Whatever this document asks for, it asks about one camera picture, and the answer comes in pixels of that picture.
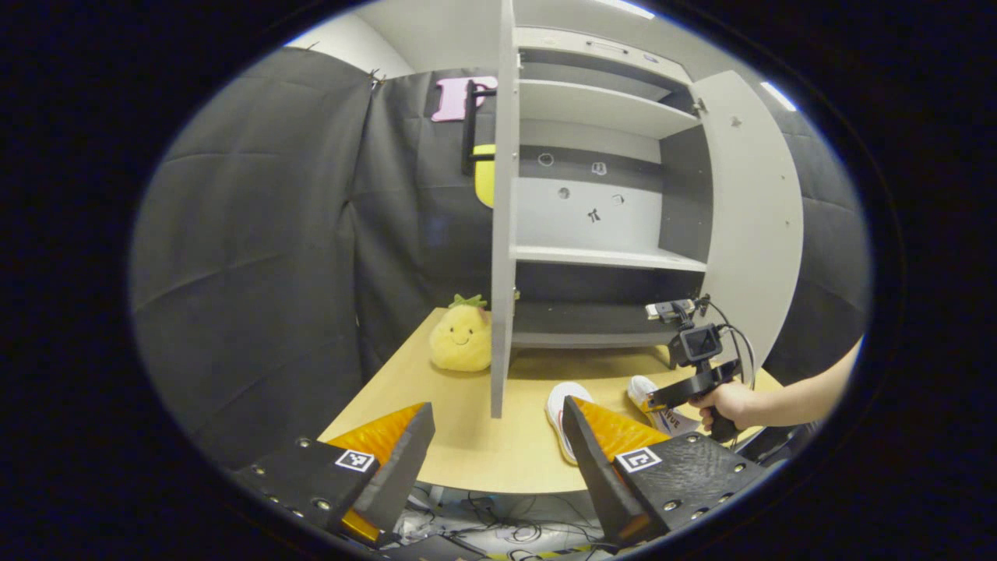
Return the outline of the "grey cabinet door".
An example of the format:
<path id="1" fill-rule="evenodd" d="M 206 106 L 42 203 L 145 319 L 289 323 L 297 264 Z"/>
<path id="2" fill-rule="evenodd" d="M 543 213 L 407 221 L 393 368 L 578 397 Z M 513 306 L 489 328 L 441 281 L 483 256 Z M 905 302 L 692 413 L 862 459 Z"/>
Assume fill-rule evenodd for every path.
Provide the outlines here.
<path id="1" fill-rule="evenodd" d="M 512 362 L 514 315 L 514 235 L 519 178 L 520 111 L 519 48 L 514 39 L 514 0 L 499 0 L 498 71 L 495 93 L 495 188 L 491 245 L 491 418 L 501 419 L 506 402 L 506 380 Z"/>
<path id="2" fill-rule="evenodd" d="M 709 319 L 733 324 L 761 369 L 786 322 L 800 273 L 801 187 L 775 118 L 752 85 L 725 71 L 694 82 L 713 183 L 702 291 Z"/>

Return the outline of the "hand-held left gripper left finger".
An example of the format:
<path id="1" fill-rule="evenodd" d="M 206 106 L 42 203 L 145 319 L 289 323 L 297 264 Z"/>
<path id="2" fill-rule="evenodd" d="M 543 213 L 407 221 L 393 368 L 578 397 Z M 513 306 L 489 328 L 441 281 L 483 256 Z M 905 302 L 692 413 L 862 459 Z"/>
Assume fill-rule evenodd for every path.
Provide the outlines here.
<path id="1" fill-rule="evenodd" d="M 321 531 L 382 545 L 434 435 L 433 405 L 417 402 L 328 440 L 297 437 L 235 470 L 234 479 Z"/>

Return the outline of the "white canvas shoe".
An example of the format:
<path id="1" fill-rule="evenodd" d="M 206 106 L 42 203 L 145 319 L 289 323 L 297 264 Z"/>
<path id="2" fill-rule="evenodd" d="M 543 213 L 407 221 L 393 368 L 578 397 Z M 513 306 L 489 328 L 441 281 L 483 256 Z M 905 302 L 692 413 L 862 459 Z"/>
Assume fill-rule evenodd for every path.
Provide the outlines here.
<path id="1" fill-rule="evenodd" d="M 631 377 L 627 395 L 634 406 L 637 407 L 641 415 L 648 420 L 649 424 L 666 436 L 683 436 L 684 434 L 697 431 L 700 427 L 698 418 L 687 418 L 681 415 L 674 408 L 662 408 L 651 411 L 648 405 L 648 395 L 659 390 L 651 379 L 645 376 Z"/>
<path id="2" fill-rule="evenodd" d="M 563 425 L 564 404 L 569 397 L 594 403 L 594 398 L 588 392 L 587 388 L 576 383 L 576 381 L 563 381 L 563 383 L 552 387 L 551 393 L 548 395 L 548 399 L 546 399 L 544 410 L 551 428 L 555 430 L 558 437 L 560 454 L 567 463 L 577 466 L 576 455 L 572 450 L 569 437 L 567 437 Z"/>

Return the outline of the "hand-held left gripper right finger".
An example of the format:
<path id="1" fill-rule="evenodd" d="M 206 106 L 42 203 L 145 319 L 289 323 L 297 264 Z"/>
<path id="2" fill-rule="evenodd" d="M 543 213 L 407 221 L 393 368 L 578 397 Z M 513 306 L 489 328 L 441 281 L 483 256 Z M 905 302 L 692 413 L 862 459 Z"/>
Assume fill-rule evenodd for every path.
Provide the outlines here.
<path id="1" fill-rule="evenodd" d="M 759 463 L 696 431 L 666 436 L 579 397 L 562 427 L 613 546 L 635 546 L 729 509 L 768 475 Z"/>

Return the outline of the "grey shoe cabinet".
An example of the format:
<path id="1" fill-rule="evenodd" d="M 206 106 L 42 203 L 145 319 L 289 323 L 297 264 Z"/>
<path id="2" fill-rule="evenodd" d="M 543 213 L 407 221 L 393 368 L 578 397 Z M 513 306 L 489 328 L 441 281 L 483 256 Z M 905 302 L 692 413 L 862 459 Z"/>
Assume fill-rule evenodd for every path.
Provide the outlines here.
<path id="1" fill-rule="evenodd" d="M 697 298 L 713 183 L 676 62 L 569 30 L 517 27 L 513 349 L 637 348 L 651 302 Z M 585 41 L 627 47 L 629 54 Z"/>

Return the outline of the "yellow pineapple plush toy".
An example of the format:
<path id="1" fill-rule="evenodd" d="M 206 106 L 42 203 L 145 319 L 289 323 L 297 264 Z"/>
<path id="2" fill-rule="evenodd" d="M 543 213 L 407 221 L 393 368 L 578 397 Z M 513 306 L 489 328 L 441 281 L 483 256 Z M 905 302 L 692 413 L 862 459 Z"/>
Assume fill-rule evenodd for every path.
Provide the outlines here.
<path id="1" fill-rule="evenodd" d="M 492 322 L 483 295 L 453 296 L 428 337 L 432 365 L 449 372 L 484 372 L 491 365 Z"/>

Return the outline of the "ceiling light panel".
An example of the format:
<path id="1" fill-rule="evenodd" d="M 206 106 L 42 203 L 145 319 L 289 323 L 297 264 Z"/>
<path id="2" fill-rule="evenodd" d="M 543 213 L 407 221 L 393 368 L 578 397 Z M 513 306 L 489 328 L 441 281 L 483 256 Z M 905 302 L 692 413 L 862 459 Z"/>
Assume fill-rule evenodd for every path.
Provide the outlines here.
<path id="1" fill-rule="evenodd" d="M 626 2 L 626 0 L 594 0 L 594 2 L 601 3 L 602 5 L 612 7 L 613 9 L 617 9 L 640 18 L 644 18 L 645 20 L 653 20 L 656 17 L 656 15 L 650 10 L 644 9 L 644 7 L 637 4 Z"/>
<path id="2" fill-rule="evenodd" d="M 782 106 L 784 108 L 784 110 L 786 110 L 786 111 L 798 111 L 798 108 L 795 107 L 794 103 L 791 102 L 791 100 L 788 99 L 787 96 L 784 95 L 784 93 L 780 92 L 780 90 L 777 89 L 777 87 L 775 85 L 773 85 L 771 82 L 765 81 L 765 82 L 759 83 L 759 85 L 762 87 L 763 91 L 766 91 L 770 96 L 772 96 L 772 98 L 780 106 Z"/>

